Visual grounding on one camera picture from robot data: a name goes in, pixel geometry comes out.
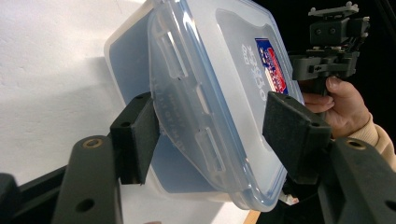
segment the white table surface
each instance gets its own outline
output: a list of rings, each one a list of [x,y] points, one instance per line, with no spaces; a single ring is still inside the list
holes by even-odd
[[[123,103],[104,44],[143,1],[0,1],[0,172],[19,185],[67,164],[80,139],[108,133]],[[233,203],[170,199],[122,186],[124,223],[243,223]]]

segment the human hand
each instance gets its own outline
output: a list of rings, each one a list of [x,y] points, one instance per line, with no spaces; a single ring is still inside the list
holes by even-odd
[[[325,113],[333,138],[349,136],[369,121],[370,112],[351,83],[328,77],[326,88],[329,95],[303,92],[303,97],[305,106],[313,113]]]

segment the metal screw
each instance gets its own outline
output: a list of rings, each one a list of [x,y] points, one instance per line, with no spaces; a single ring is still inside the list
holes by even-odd
[[[85,141],[82,146],[87,149],[96,148],[103,144],[103,140],[100,138],[91,138]]]

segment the transparent plastic lid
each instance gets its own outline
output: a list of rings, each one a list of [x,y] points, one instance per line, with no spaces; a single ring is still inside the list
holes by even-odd
[[[150,90],[165,133],[243,209],[268,211],[286,171],[262,137],[268,91],[302,101],[272,15],[250,1],[158,1]]]

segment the red and blue label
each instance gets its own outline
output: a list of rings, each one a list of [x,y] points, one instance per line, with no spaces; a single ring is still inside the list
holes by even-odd
[[[288,94],[288,87],[286,86],[285,78],[283,77],[282,69],[280,68],[279,60],[276,53],[267,38],[256,38],[257,48],[262,61],[262,66],[265,68],[267,75],[274,91]]]

